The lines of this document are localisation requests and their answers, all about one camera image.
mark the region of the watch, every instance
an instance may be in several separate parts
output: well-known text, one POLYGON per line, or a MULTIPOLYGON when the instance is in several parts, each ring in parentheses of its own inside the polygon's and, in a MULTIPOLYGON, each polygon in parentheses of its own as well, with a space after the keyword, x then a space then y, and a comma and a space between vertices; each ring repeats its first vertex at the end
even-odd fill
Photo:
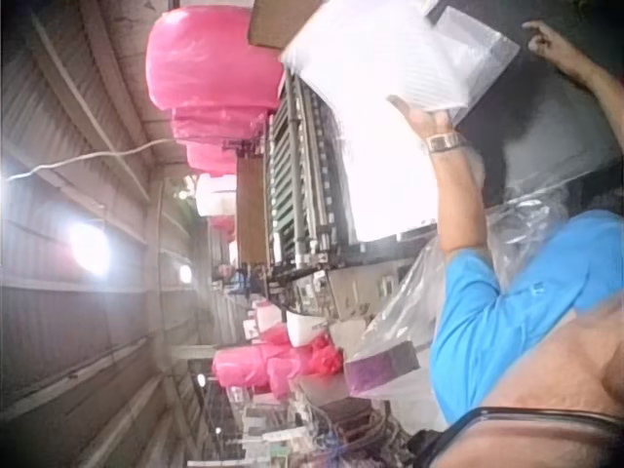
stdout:
POLYGON ((447 134, 429 136, 425 140, 425 143, 430 153, 443 153, 463 146, 464 140, 458 132, 449 132, 447 134))

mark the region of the man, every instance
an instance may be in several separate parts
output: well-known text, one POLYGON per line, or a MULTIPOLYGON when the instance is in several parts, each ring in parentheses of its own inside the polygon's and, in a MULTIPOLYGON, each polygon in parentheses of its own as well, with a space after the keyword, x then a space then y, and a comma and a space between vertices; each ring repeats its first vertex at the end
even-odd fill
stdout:
MULTIPOLYGON (((624 148, 622 86, 543 22, 524 27, 530 50, 596 96, 624 148)), ((445 112, 394 103, 427 142, 439 189, 447 297, 430 369, 447 421, 459 421, 429 447, 435 466, 593 466, 624 416, 624 221, 571 219, 502 292, 461 138, 445 112), (478 406, 511 409, 469 412, 478 406)))

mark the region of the pink bundle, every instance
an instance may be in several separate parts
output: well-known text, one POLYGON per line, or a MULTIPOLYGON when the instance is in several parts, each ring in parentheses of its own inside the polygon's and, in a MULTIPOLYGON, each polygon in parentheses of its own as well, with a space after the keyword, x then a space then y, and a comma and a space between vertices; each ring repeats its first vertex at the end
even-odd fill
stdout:
MULTIPOLYGON (((282 343, 288 333, 276 331, 263 338, 269 336, 282 343)), ((289 343, 261 343, 223 349, 216 352, 213 360, 213 374, 221 386, 249 388, 269 384, 276 398, 288 395, 289 381, 297 376, 333 375, 341 369, 342 354, 326 335, 298 348, 289 343)))
POLYGON ((250 46, 247 8, 185 7, 163 14, 147 43, 149 96, 160 109, 276 109, 282 64, 276 51, 250 46))
POLYGON ((186 145, 188 165, 211 177, 236 174, 236 153, 223 149, 222 144, 189 143, 186 145))
POLYGON ((185 7, 163 14, 149 34, 149 96, 172 111, 189 165, 214 176, 236 174, 235 155, 223 145, 256 137, 279 105, 282 64, 276 51, 249 45, 251 16, 239 7, 185 7))

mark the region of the electrical wire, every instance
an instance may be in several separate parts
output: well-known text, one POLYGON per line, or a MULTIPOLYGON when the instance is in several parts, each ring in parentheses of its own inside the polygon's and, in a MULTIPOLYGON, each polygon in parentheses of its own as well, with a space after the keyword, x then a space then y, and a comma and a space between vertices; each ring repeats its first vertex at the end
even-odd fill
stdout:
POLYGON ((39 171, 42 171, 44 169, 56 169, 56 168, 60 168, 61 166, 66 166, 67 164, 77 163, 78 161, 86 161, 88 159, 93 159, 93 158, 97 158, 100 156, 113 156, 117 158, 123 157, 123 156, 130 156, 132 154, 139 153, 140 151, 147 149, 151 146, 155 146, 161 143, 175 142, 175 141, 176 141, 175 138, 160 138, 160 139, 155 139, 153 141, 150 141, 146 144, 143 144, 135 149, 129 149, 128 151, 96 151, 95 153, 81 154, 80 156, 65 159, 64 161, 58 161, 57 163, 40 164, 39 166, 35 166, 33 169, 31 169, 27 173, 11 175, 10 177, 7 178, 6 181, 11 182, 19 178, 30 177, 33 174, 38 173, 39 171))

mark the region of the blue polo shirt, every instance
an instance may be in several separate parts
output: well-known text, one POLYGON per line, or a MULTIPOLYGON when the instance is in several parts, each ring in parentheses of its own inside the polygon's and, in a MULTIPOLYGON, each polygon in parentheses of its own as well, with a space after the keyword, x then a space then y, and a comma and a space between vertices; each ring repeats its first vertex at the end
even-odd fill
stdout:
POLYGON ((582 314, 621 292, 623 252, 623 219, 591 211, 560 228, 507 292, 475 251, 457 253, 447 265, 446 302, 430 358, 447 422, 478 406, 570 309, 582 314))

